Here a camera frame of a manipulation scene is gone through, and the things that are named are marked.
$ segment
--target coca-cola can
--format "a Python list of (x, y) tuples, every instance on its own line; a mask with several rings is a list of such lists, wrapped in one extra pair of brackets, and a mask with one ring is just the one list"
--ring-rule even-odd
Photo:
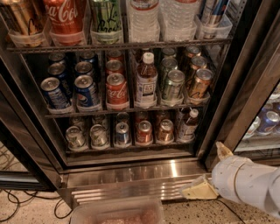
[(107, 102), (110, 104), (124, 104), (128, 101), (127, 81), (120, 73), (112, 73), (107, 77)]
[(136, 141), (140, 144), (147, 144), (152, 141), (152, 127), (148, 121), (141, 121), (136, 129)]
[(74, 46), (81, 42), (81, 39), (72, 39), (67, 35), (82, 31), (83, 16), (79, 10), (76, 0), (43, 0), (46, 14), (52, 23), (52, 32), (59, 35), (66, 35), (66, 39), (59, 39), (63, 46)]

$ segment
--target blue can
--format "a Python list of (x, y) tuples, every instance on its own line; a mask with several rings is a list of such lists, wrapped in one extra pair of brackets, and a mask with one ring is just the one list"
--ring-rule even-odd
[(80, 75), (76, 78), (74, 84), (78, 105), (88, 108), (100, 103), (97, 85), (90, 76)]
[(51, 109), (66, 109), (71, 103), (60, 88), (60, 80), (54, 77), (41, 82), (43, 96)]
[(50, 76), (59, 79), (61, 89), (66, 94), (66, 97), (68, 99), (71, 99), (73, 97), (74, 90), (73, 79), (66, 70), (65, 65), (60, 63), (54, 63), (48, 67), (47, 72)]
[(267, 136), (272, 132), (274, 127), (277, 126), (279, 121), (279, 114), (273, 110), (270, 110), (261, 117), (261, 123), (260, 126), (256, 129), (256, 132), (261, 136)]

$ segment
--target soda can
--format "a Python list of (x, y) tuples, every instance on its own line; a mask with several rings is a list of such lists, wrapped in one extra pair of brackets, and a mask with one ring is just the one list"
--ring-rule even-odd
[(274, 111), (268, 111), (261, 117), (260, 126), (256, 129), (256, 132), (260, 136), (269, 135), (273, 128), (277, 126), (280, 121), (279, 114)]
[(152, 127), (148, 121), (141, 121), (136, 129), (136, 141), (141, 144), (149, 143), (152, 140)]
[(130, 126), (126, 122), (119, 122), (115, 126), (115, 140), (120, 145), (130, 142)]
[(192, 83), (193, 77), (200, 68), (207, 68), (207, 59), (202, 56), (191, 58), (190, 69), (185, 73), (185, 87), (188, 89)]
[(80, 75), (76, 78), (74, 84), (78, 104), (81, 107), (93, 107), (100, 103), (98, 88), (90, 76)]
[(164, 82), (162, 98), (166, 101), (176, 101), (182, 94), (185, 75), (179, 70), (171, 70)]
[(106, 63), (105, 69), (106, 77), (111, 74), (122, 74), (124, 75), (123, 63), (117, 59), (112, 59)]
[(174, 69), (178, 68), (178, 62), (174, 58), (165, 58), (160, 63), (160, 73), (159, 73), (159, 88), (162, 91), (165, 85), (165, 78), (167, 74)]
[(157, 131), (157, 140), (162, 142), (170, 142), (174, 139), (174, 125), (171, 120), (164, 119), (158, 128)]
[(86, 142), (86, 138), (82, 135), (82, 131), (77, 126), (71, 126), (66, 130), (66, 140), (70, 148), (80, 148)]
[(105, 128), (105, 130), (109, 129), (108, 118), (106, 117), (106, 115), (93, 115), (92, 124), (100, 124)]
[(54, 63), (60, 63), (67, 67), (67, 56), (63, 52), (51, 52), (49, 54), (49, 65)]
[(73, 97), (73, 81), (64, 64), (54, 63), (47, 69), (50, 76), (58, 78), (63, 92), (68, 99)]
[(52, 109), (66, 109), (70, 107), (70, 101), (60, 87), (60, 80), (54, 77), (41, 82), (41, 89), (47, 104)]
[(188, 89), (189, 97), (196, 99), (203, 98), (211, 84), (212, 78), (212, 71), (206, 68), (199, 69), (192, 79), (191, 86)]
[(157, 110), (156, 111), (156, 127), (159, 127), (159, 124), (165, 120), (170, 119), (170, 113), (168, 110)]
[(97, 53), (93, 51), (82, 52), (80, 54), (80, 62), (82, 61), (86, 61), (92, 64), (94, 81), (100, 82), (101, 72), (99, 68), (99, 60)]
[(83, 116), (72, 116), (70, 118), (70, 125), (79, 127), (82, 132), (86, 130), (86, 120)]
[(130, 124), (130, 115), (126, 112), (120, 112), (116, 115), (116, 121), (118, 123)]
[(89, 135), (93, 146), (101, 147), (108, 143), (107, 132), (100, 124), (92, 126), (89, 131)]
[(112, 73), (107, 77), (107, 102), (110, 104), (124, 104), (128, 101), (127, 81), (120, 73)]

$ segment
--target plastic container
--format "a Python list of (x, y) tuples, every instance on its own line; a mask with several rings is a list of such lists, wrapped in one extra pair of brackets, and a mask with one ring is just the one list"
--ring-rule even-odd
[(196, 39), (226, 39), (233, 27), (226, 14), (224, 14), (219, 26), (215, 28), (204, 26), (198, 16), (195, 16), (194, 22), (198, 26), (195, 33)]
[(34, 43), (41, 43), (38, 46), (50, 46), (52, 38), (49, 34), (52, 28), (50, 19), (47, 19), (44, 30), (41, 33), (31, 36), (19, 34), (13, 30), (9, 30), (9, 36), (16, 47), (33, 47)]
[(70, 224), (102, 224), (108, 220), (140, 219), (142, 223), (164, 224), (164, 209), (160, 199), (131, 197), (87, 203), (73, 210)]

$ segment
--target robotic arm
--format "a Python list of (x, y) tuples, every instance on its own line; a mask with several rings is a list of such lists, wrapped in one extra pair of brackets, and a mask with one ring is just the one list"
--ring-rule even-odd
[(280, 167), (255, 164), (246, 157), (234, 156), (220, 142), (216, 145), (220, 162), (212, 171), (212, 181), (219, 195), (280, 219)]

